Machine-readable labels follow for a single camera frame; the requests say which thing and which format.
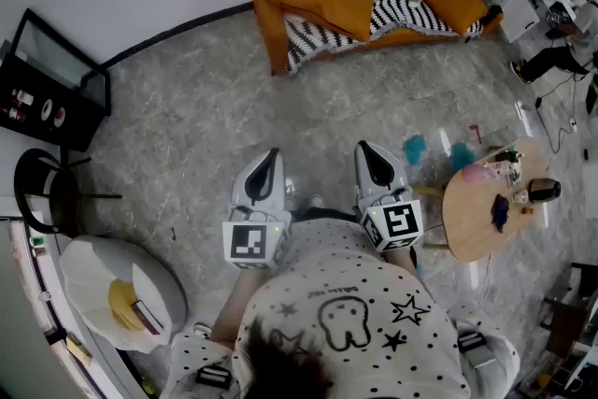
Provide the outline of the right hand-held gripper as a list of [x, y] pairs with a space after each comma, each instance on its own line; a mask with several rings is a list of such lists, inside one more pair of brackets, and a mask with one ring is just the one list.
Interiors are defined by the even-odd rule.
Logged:
[[414, 200], [403, 164], [373, 142], [360, 140], [354, 163], [360, 225], [377, 252], [413, 246], [423, 235], [419, 200]]

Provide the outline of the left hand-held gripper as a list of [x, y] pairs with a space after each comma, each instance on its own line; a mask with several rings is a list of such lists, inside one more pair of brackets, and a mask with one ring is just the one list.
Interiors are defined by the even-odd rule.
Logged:
[[[229, 220], [222, 223], [224, 260], [240, 270], [277, 269], [290, 239], [284, 207], [285, 175], [279, 148], [259, 154], [236, 175]], [[267, 208], [255, 208], [255, 205]]]

